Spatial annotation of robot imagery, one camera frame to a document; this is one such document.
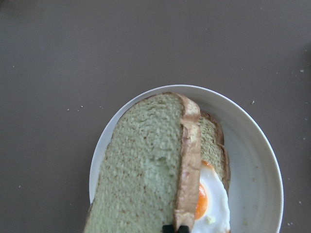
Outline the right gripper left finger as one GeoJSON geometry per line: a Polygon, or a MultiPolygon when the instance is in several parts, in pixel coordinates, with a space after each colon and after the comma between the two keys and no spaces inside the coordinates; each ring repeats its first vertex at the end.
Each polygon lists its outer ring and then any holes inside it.
{"type": "Polygon", "coordinates": [[[163,225],[162,233],[173,233],[173,225],[163,225]]]}

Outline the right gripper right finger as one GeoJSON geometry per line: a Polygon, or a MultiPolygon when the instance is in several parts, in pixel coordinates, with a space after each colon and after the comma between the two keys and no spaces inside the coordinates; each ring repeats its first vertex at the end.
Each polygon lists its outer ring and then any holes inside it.
{"type": "Polygon", "coordinates": [[[177,230],[177,233],[190,233],[190,229],[188,226],[180,226],[177,230]]]}

